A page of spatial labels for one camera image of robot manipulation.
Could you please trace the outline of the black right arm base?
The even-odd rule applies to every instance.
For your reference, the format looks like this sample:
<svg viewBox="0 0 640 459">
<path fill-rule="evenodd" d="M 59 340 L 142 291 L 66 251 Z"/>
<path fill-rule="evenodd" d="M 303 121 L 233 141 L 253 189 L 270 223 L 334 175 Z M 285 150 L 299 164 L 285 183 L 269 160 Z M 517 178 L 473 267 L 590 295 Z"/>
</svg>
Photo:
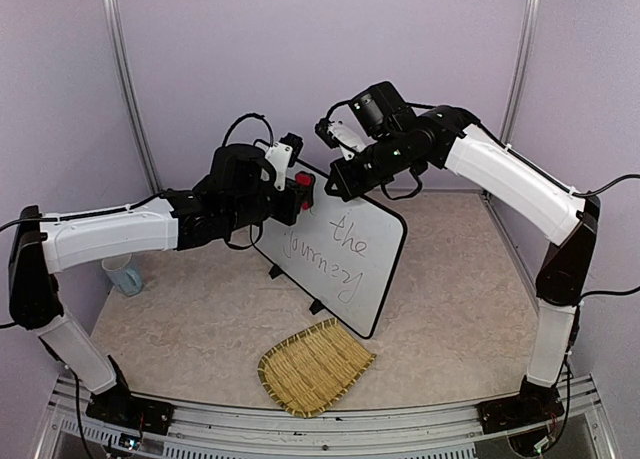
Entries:
<svg viewBox="0 0 640 459">
<path fill-rule="evenodd" d="M 480 402 L 477 411 L 484 434 L 537 424 L 565 413 L 555 385 L 550 388 L 538 386 L 526 377 L 517 394 Z"/>
</svg>

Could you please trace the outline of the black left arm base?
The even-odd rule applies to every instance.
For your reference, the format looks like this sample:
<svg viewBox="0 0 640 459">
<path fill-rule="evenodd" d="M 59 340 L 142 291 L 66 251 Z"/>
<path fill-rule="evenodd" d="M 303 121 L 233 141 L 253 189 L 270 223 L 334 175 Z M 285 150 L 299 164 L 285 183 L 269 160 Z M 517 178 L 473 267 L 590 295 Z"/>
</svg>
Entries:
<svg viewBox="0 0 640 459">
<path fill-rule="evenodd" d="M 116 374 L 116 383 L 107 391 L 90 396 L 86 408 L 89 418 L 105 423 L 135 429 L 139 433 L 168 434 L 174 406 L 157 399 L 133 395 L 122 370 L 108 357 Z"/>
</svg>

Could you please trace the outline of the white whiteboard black frame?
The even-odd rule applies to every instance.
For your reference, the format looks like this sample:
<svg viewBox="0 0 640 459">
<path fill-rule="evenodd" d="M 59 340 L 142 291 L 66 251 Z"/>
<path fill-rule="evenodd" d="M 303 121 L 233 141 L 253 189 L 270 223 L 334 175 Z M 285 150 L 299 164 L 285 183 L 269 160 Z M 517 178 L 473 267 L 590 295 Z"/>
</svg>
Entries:
<svg viewBox="0 0 640 459">
<path fill-rule="evenodd" d="M 328 175 L 302 160 L 290 170 L 316 182 L 313 206 L 292 226 L 263 223 L 256 249 L 363 339 L 374 335 L 407 237 L 404 218 L 369 198 L 325 193 Z"/>
</svg>

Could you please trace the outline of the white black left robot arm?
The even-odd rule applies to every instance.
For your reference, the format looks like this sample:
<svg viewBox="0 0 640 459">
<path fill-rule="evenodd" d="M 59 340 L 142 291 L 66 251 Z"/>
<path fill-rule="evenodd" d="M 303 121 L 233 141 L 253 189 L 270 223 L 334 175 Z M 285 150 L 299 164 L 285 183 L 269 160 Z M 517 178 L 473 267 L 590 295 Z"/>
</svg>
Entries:
<svg viewBox="0 0 640 459">
<path fill-rule="evenodd" d="M 147 251 L 183 251 L 221 240 L 232 250 L 235 231 L 261 229 L 268 219 L 286 226 L 311 202 L 312 178 L 287 176 L 303 148 L 289 133 L 267 149 L 224 140 L 211 169 L 193 188 L 167 189 L 134 204 L 69 214 L 24 208 L 6 223 L 15 230 L 8 261 L 9 314 L 33 331 L 54 358 L 100 396 L 121 424 L 140 413 L 117 363 L 101 353 L 59 297 L 56 274 L 78 265 Z"/>
</svg>

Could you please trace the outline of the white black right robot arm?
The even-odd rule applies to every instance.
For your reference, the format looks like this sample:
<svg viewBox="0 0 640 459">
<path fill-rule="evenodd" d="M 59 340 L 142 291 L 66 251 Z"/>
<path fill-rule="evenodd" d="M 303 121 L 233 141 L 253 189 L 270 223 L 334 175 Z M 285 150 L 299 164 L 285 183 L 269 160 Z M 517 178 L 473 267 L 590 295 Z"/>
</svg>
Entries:
<svg viewBox="0 0 640 459">
<path fill-rule="evenodd" d="M 342 156 L 334 160 L 325 186 L 345 202 L 384 190 L 395 176 L 414 179 L 430 166 L 448 170 L 498 198 L 533 224 L 549 245 L 535 279 L 538 325 L 532 354 L 513 398 L 511 412 L 535 421 L 551 403 L 548 390 L 559 378 L 578 325 L 578 308 L 596 245 L 600 201 L 580 193 L 497 139 L 468 110 L 406 101 L 389 81 L 374 84 L 340 103 L 348 107 L 371 144 L 332 118 L 315 134 Z"/>
</svg>

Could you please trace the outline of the red bone-shaped eraser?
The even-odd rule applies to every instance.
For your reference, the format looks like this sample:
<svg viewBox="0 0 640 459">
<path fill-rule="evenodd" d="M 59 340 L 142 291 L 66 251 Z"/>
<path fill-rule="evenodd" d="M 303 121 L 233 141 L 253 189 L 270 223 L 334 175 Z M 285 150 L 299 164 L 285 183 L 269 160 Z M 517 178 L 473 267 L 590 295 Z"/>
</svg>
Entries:
<svg viewBox="0 0 640 459">
<path fill-rule="evenodd" d="M 300 171 L 295 174 L 295 182 L 299 189 L 300 208 L 302 210 L 311 209 L 314 205 L 315 176 L 311 173 Z"/>
</svg>

